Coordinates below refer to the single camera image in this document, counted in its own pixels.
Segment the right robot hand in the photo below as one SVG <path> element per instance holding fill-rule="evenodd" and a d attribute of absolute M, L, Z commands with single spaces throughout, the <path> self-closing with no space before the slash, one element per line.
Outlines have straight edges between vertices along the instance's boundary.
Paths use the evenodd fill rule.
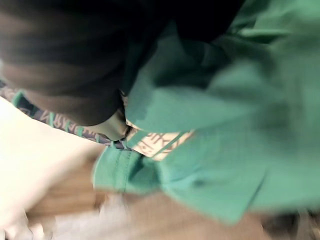
<path fill-rule="evenodd" d="M 189 39 L 224 33 L 241 0 L 3 0 L 0 59 L 5 82 L 38 108 L 112 141 L 125 137 L 123 77 L 130 46 L 142 53 L 169 21 Z"/>

